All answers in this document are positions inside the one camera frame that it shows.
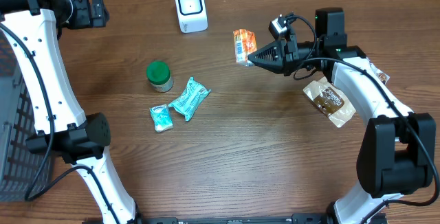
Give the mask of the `small orange snack packet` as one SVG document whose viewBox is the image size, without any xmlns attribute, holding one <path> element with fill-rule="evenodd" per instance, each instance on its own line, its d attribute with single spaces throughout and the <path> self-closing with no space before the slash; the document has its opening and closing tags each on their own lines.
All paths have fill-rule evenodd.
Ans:
<svg viewBox="0 0 440 224">
<path fill-rule="evenodd" d="M 234 48 L 236 63 L 250 67 L 253 63 L 248 59 L 248 55 L 257 50 L 255 33 L 239 29 L 233 31 Z"/>
</svg>

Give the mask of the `beige plastic pouch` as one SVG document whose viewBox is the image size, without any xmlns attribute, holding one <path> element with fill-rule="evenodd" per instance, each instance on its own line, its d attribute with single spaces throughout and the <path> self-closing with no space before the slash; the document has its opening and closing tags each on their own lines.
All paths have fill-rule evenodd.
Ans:
<svg viewBox="0 0 440 224">
<path fill-rule="evenodd" d="M 333 64 L 330 79 L 314 80 L 303 91 L 338 128 L 356 113 L 367 124 L 379 115 L 395 115 L 389 105 L 394 98 L 379 72 L 368 58 L 346 58 Z"/>
</svg>

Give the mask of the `green lid clear jar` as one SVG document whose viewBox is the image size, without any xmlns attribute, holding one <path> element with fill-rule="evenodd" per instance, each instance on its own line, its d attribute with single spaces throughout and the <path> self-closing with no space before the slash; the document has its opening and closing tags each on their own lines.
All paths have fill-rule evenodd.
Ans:
<svg viewBox="0 0 440 224">
<path fill-rule="evenodd" d="M 160 60 L 153 61 L 146 69 L 146 77 L 154 90 L 164 93 L 173 87 L 173 77 L 169 66 Z"/>
</svg>

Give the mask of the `teal snack packet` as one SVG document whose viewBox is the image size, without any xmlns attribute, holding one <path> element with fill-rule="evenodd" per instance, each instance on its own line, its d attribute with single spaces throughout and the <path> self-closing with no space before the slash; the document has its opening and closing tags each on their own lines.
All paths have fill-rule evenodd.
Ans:
<svg viewBox="0 0 440 224">
<path fill-rule="evenodd" d="M 210 94 L 210 92 L 210 89 L 205 88 L 191 76 L 183 93 L 173 100 L 169 104 L 169 107 L 174 108 L 176 112 L 184 116 L 186 122 L 189 122 L 195 114 L 198 106 Z"/>
</svg>

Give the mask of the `small teal tissue pack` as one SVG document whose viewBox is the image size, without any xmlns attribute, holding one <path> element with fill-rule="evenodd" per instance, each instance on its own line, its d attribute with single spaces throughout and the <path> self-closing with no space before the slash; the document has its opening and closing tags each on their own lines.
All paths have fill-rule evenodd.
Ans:
<svg viewBox="0 0 440 224">
<path fill-rule="evenodd" d="M 173 121 L 167 104 L 150 108 L 155 131 L 161 133 L 173 128 Z"/>
</svg>

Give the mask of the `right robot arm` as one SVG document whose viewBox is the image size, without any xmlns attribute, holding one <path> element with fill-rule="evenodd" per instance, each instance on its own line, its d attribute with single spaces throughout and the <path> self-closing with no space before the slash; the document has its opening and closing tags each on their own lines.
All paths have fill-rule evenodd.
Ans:
<svg viewBox="0 0 440 224">
<path fill-rule="evenodd" d="M 293 214 L 292 223 L 385 223 L 382 210 L 407 204 L 418 189 L 439 186 L 435 166 L 436 123 L 400 102 L 375 75 L 367 55 L 347 43 L 342 8 L 316 10 L 311 42 L 298 42 L 297 14 L 269 24 L 274 41 L 251 53 L 257 67 L 293 76 L 320 71 L 360 114 L 366 131 L 357 157 L 357 183 L 322 214 Z"/>
</svg>

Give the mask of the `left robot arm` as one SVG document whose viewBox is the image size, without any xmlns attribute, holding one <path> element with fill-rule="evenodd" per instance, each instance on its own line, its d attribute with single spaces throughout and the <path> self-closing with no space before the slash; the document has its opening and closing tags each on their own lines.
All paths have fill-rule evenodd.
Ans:
<svg viewBox="0 0 440 224">
<path fill-rule="evenodd" d="M 77 172 L 95 199 L 103 223 L 141 223 L 135 200 L 111 160 L 111 132 L 102 113 L 87 115 L 79 105 L 59 49 L 63 29 L 104 27 L 104 0 L 1 0 L 1 31 L 27 85 L 35 134 L 31 153 L 57 154 Z"/>
</svg>

